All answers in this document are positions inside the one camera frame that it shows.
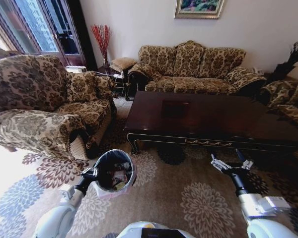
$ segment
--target trash can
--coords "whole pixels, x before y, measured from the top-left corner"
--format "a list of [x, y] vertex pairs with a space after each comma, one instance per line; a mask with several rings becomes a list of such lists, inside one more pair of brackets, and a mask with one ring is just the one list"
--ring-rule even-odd
[[92, 182], [99, 198], [112, 198], [129, 192], [137, 168], [130, 156], [118, 149], [107, 151], [96, 164], [98, 180]]

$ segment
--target painting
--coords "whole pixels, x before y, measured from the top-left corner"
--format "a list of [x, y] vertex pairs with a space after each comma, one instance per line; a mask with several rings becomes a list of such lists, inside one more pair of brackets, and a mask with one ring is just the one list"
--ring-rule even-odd
[[177, 0], [174, 18], [220, 17], [224, 0]]

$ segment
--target red branch decoration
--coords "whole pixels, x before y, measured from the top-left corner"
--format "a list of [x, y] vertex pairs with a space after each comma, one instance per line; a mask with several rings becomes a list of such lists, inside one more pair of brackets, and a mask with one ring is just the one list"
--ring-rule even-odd
[[111, 36], [110, 28], [107, 25], [92, 25], [91, 29], [98, 42], [100, 51], [107, 62], [107, 48]]

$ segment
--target floral rug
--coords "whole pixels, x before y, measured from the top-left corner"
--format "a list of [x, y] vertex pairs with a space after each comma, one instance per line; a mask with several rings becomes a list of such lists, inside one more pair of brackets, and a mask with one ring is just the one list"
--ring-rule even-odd
[[[117, 119], [106, 132], [101, 152], [130, 152], [123, 131], [132, 102], [115, 99]], [[234, 150], [216, 149], [219, 159], [238, 162]], [[249, 179], [263, 195], [282, 195], [293, 207], [277, 220], [298, 234], [298, 164], [292, 156], [263, 163], [258, 155]], [[129, 223], [152, 221], [188, 231], [197, 238], [245, 238], [235, 188], [211, 164], [204, 147], [141, 144], [131, 156], [138, 166], [136, 183], [127, 195], [99, 199], [91, 188], [67, 237], [115, 238]], [[0, 238], [32, 237], [37, 221], [57, 206], [63, 183], [76, 184], [91, 161], [59, 161], [25, 150], [0, 147]]]

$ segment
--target coffee table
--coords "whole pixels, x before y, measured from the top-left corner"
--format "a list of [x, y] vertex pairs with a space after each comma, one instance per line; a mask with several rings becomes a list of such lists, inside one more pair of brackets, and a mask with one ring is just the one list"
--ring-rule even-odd
[[137, 92], [125, 125], [132, 154], [137, 141], [260, 151], [298, 148], [298, 129], [259, 102], [223, 95]]

